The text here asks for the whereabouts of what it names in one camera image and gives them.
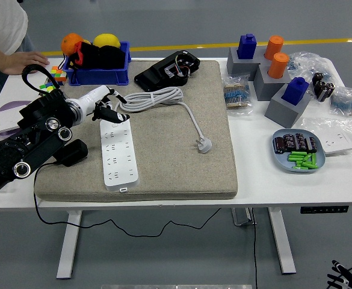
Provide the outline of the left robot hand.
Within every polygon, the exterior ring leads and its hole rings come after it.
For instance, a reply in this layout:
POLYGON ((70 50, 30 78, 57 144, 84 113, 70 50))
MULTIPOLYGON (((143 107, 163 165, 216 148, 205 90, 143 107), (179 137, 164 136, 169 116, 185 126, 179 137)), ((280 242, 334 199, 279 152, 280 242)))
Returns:
POLYGON ((114 89, 102 85, 74 101, 78 111, 75 125, 81 124, 91 114, 93 121, 100 119, 116 124, 127 121, 130 116, 113 110, 109 96, 115 96, 123 104, 127 103, 114 89))

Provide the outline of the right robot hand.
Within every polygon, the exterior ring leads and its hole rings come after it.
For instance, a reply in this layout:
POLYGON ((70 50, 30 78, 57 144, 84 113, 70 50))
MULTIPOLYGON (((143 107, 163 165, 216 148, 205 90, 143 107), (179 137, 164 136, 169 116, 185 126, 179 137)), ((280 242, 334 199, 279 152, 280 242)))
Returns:
POLYGON ((340 276, 328 274, 327 277, 329 280, 327 281, 327 284, 330 287, 339 289, 352 288, 352 273, 336 260, 333 260, 332 264, 332 270, 339 273, 340 276))

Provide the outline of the person's left hand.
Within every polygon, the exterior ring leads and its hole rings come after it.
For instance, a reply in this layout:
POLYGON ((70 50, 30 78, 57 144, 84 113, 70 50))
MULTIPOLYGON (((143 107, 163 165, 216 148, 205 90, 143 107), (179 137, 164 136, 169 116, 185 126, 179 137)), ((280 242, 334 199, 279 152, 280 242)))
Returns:
POLYGON ((47 66, 50 64, 47 57, 37 51, 15 52, 5 57, 3 72, 7 75, 20 75, 23 69, 30 64, 47 66))

